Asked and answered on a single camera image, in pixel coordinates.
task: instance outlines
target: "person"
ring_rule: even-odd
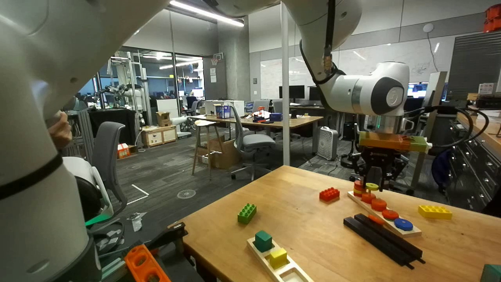
[[[50,125],[47,130],[49,131],[49,135],[56,149],[61,150],[73,139],[71,125],[68,122],[68,115],[63,111],[59,111],[54,116],[54,119],[51,120],[57,121],[53,125]]]

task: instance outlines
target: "red lego brick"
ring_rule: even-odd
[[[322,201],[330,202],[336,198],[339,198],[339,190],[334,189],[334,187],[331,187],[327,190],[323,190],[322,192],[320,192],[319,198]]]

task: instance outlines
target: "green cube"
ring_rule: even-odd
[[[483,266],[480,282],[500,282],[501,265],[486,264]]]
[[[264,231],[259,231],[256,233],[256,237],[254,239],[254,246],[260,252],[266,252],[273,248],[272,237],[268,233]]]
[[[238,222],[248,224],[256,214],[257,210],[258,208],[256,205],[246,204],[237,215]]]

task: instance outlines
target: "white pole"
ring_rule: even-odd
[[[282,98],[284,116],[284,166],[291,164],[291,129],[289,126],[289,11],[282,2]]]

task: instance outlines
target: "yellow lego brick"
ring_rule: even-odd
[[[451,219],[452,213],[445,207],[424,206],[417,207],[417,212],[426,218]]]
[[[270,265],[273,267],[273,269],[282,267],[287,263],[287,251],[284,248],[270,253]]]

